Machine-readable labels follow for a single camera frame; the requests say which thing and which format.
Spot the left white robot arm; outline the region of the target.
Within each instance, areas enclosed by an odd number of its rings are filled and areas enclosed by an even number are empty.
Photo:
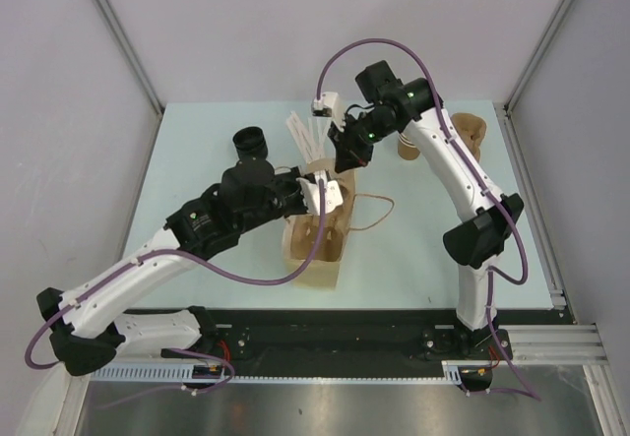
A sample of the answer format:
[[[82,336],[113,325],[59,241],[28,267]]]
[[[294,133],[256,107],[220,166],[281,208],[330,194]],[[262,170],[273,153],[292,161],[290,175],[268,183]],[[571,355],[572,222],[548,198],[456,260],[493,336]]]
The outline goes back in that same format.
[[[257,227],[306,213],[305,198],[313,184],[296,167],[277,173],[264,159],[241,161],[226,170],[220,182],[169,216],[128,258],[74,289],[42,291],[36,301],[58,362],[70,375],[84,376],[123,355],[211,354],[218,331],[205,308],[132,316],[129,307],[196,265],[255,286],[294,280],[303,266],[283,278],[265,280],[229,273],[211,260]]]

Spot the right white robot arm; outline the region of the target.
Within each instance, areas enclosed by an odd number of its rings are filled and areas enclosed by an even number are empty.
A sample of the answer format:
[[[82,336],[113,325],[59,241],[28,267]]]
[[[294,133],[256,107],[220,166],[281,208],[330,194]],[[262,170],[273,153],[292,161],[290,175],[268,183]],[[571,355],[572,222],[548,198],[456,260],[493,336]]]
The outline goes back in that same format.
[[[446,189],[460,220],[443,235],[443,244],[459,270],[456,314],[464,326],[454,334],[456,351],[477,358],[489,347],[484,329],[496,315],[488,298],[488,270],[524,210],[520,195],[505,195],[463,144],[440,97],[425,78],[404,83],[386,61],[360,72],[355,81],[368,104],[366,112],[347,113],[337,93],[316,92],[311,111],[331,119],[335,170],[366,166],[374,146],[393,133],[405,135],[427,160]]]

